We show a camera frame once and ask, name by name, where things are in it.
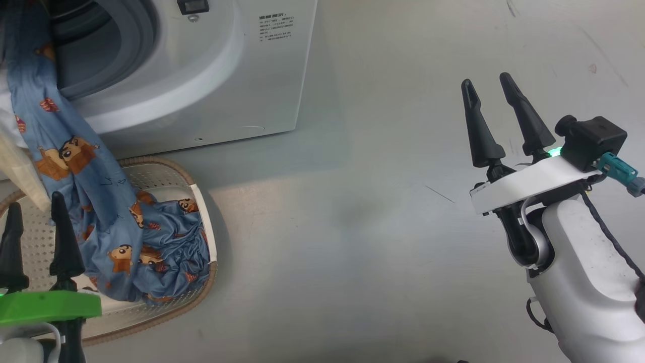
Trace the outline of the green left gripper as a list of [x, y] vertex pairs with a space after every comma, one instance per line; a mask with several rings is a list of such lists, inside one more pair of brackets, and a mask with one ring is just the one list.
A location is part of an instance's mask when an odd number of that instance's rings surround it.
[[87, 319], [102, 315], [97, 295], [76, 292], [74, 278], [85, 273], [81, 251], [60, 192], [51, 195], [55, 224], [50, 291], [19, 292], [29, 287], [23, 269], [22, 209], [9, 204], [1, 246], [2, 362], [85, 362], [82, 328]]

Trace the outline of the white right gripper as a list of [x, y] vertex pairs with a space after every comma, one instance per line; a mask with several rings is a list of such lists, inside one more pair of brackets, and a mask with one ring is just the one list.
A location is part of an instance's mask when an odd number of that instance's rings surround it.
[[[518, 119], [524, 139], [524, 154], [549, 157], [546, 149], [556, 142], [553, 134], [509, 73], [500, 74], [500, 84]], [[471, 80], [463, 80], [461, 92], [472, 165], [475, 168], [490, 167], [502, 160], [506, 153], [488, 128], [481, 112], [481, 100]], [[548, 260], [550, 248], [542, 232], [529, 223], [526, 209], [542, 193], [600, 174], [598, 170], [581, 172], [562, 156], [556, 156], [497, 181], [487, 181], [472, 189], [470, 196], [477, 214], [493, 212], [502, 221], [509, 250], [519, 266], [542, 267]]]

